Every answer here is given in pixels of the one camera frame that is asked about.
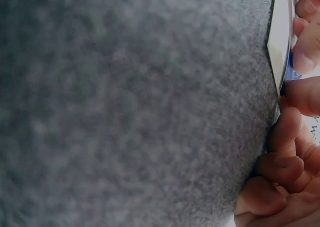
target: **gray fabric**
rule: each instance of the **gray fabric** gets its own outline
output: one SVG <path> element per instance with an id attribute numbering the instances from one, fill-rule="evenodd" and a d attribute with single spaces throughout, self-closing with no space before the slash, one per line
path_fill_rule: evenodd
<path id="1" fill-rule="evenodd" d="M 1 3 L 1 227 L 225 224 L 277 99 L 272 0 Z"/>

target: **blue printed design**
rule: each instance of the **blue printed design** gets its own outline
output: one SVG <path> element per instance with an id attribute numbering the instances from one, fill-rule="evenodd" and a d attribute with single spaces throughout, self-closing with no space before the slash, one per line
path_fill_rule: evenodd
<path id="1" fill-rule="evenodd" d="M 294 80 L 299 80 L 301 78 L 302 78 L 302 75 L 298 74 L 294 69 L 292 51 L 290 49 L 288 53 L 288 58 L 286 61 L 286 68 L 285 68 L 285 73 L 283 77 L 283 82 L 280 88 L 280 96 L 282 97 L 286 96 L 286 85 L 284 84 L 285 81 L 294 81 Z"/>
<path id="2" fill-rule="evenodd" d="M 288 80 L 294 81 L 294 80 L 299 80 L 301 78 L 302 78 L 302 75 L 298 74 L 294 69 L 292 52 L 290 50 L 287 63 L 286 63 L 284 81 L 288 81 Z"/>

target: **gray carpet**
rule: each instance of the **gray carpet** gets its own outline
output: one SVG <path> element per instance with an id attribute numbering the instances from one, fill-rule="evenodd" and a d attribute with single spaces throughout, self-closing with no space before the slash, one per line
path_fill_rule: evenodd
<path id="1" fill-rule="evenodd" d="M 277 100 L 272 0 L 0 0 L 0 226 L 222 227 Z"/>

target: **white card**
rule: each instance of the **white card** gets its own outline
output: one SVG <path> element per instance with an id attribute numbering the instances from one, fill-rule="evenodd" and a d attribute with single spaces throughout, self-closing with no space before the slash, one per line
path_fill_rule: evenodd
<path id="1" fill-rule="evenodd" d="M 278 95 L 280 95 L 289 53 L 294 43 L 294 16 L 295 0 L 274 0 L 267 48 Z"/>

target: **hand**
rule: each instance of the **hand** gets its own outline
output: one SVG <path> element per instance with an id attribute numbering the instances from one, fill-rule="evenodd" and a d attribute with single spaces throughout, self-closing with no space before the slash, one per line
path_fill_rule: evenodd
<path id="1" fill-rule="evenodd" d="M 258 176 L 247 181 L 239 196 L 237 227 L 319 226 L 320 148 L 299 110 L 320 114 L 320 77 L 286 83 L 286 96 L 269 136 L 269 152 L 255 166 Z"/>
<path id="2" fill-rule="evenodd" d="M 293 21 L 298 36 L 293 48 L 293 66 L 300 74 L 313 71 L 320 64 L 320 0 L 299 0 Z"/>

